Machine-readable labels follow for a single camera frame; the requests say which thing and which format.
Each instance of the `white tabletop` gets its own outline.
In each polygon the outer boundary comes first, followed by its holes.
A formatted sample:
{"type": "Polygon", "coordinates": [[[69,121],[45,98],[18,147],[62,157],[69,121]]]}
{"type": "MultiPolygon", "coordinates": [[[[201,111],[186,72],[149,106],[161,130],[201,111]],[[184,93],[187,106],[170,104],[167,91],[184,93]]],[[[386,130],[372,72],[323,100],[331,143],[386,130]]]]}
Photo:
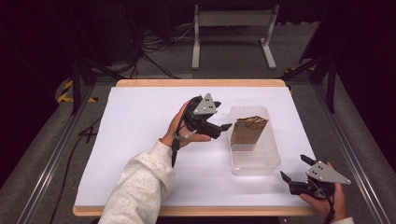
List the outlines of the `white tabletop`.
{"type": "Polygon", "coordinates": [[[127,161],[139,152],[150,151],[180,107],[208,92],[214,101],[221,102],[218,113],[209,120],[217,125],[227,123],[232,106],[265,106],[281,164],[270,175],[234,175],[227,133],[209,143],[192,143],[177,154],[176,183],[163,207],[308,206],[290,195],[279,173],[305,181],[309,166],[300,155],[315,158],[287,87],[115,87],[78,187],[75,207],[104,206],[127,161]]]}

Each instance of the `wooden table edge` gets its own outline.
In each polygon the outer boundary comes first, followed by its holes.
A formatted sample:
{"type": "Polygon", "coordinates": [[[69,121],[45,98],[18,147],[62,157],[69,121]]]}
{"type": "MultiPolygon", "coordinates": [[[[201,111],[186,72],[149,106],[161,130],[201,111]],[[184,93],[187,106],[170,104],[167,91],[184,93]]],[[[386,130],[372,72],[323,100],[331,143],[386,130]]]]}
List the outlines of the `wooden table edge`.
{"type": "Polygon", "coordinates": [[[122,79],[116,87],[286,87],[282,79],[122,79]]]}
{"type": "MultiPolygon", "coordinates": [[[[74,206],[78,217],[99,217],[103,206],[74,206]]],[[[163,206],[160,217],[308,217],[318,212],[311,206],[163,206]]]]}

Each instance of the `white sweater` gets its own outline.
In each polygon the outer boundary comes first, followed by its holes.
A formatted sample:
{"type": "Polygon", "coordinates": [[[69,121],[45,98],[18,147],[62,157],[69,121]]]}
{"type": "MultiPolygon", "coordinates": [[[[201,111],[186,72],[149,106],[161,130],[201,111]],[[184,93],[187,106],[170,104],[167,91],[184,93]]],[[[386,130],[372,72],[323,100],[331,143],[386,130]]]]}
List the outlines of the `white sweater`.
{"type": "MultiPolygon", "coordinates": [[[[131,158],[113,189],[99,224],[155,224],[175,181],[172,149],[157,141],[153,149],[131,158]]],[[[353,224],[351,217],[333,224],[353,224]]]]}

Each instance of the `clear plastic container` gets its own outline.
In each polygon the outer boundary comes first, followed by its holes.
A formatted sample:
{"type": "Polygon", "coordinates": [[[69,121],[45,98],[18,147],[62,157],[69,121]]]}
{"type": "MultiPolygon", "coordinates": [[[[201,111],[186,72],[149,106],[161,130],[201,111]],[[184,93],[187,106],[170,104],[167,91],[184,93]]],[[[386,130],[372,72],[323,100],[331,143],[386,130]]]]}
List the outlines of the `clear plastic container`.
{"type": "Polygon", "coordinates": [[[274,130],[268,110],[263,106],[234,106],[228,117],[229,122],[236,123],[237,119],[259,116],[268,122],[256,144],[231,146],[233,126],[227,131],[233,173],[235,175],[269,175],[280,164],[274,130]]]}

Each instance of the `human hand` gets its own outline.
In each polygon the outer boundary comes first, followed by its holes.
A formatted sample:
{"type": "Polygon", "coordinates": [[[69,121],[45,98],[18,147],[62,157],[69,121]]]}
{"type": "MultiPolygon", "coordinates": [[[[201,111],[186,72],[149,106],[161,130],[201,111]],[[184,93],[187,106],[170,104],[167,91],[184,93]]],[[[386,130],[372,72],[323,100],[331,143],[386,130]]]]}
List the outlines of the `human hand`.
{"type": "MultiPolygon", "coordinates": [[[[334,196],[331,197],[332,201],[334,201],[333,209],[335,211],[333,221],[338,221],[347,218],[347,197],[340,183],[335,183],[334,185],[335,185],[335,192],[334,192],[334,196]]],[[[317,200],[308,194],[300,194],[300,198],[306,201],[307,203],[311,204],[314,208],[316,208],[321,217],[326,218],[327,215],[329,215],[330,205],[327,202],[327,200],[323,200],[323,201],[317,200]]]]}
{"type": "MultiPolygon", "coordinates": [[[[168,131],[163,136],[163,138],[160,140],[166,146],[169,146],[169,147],[172,146],[172,142],[174,140],[173,133],[177,130],[177,125],[178,125],[180,119],[182,119],[183,111],[185,110],[185,108],[188,105],[188,103],[189,102],[186,102],[180,108],[178,113],[175,115],[175,117],[172,119],[171,123],[169,124],[168,131]]],[[[185,124],[184,120],[182,120],[181,127],[183,127],[184,124],[185,124]]],[[[186,127],[183,127],[179,131],[179,135],[181,135],[181,136],[185,136],[185,135],[187,135],[189,133],[191,133],[191,131],[188,128],[186,128],[186,127]]],[[[210,140],[211,140],[210,136],[207,136],[207,135],[204,135],[204,134],[194,133],[191,136],[189,136],[188,138],[180,140],[180,147],[184,147],[184,146],[188,145],[190,142],[208,142],[210,140]]]]}

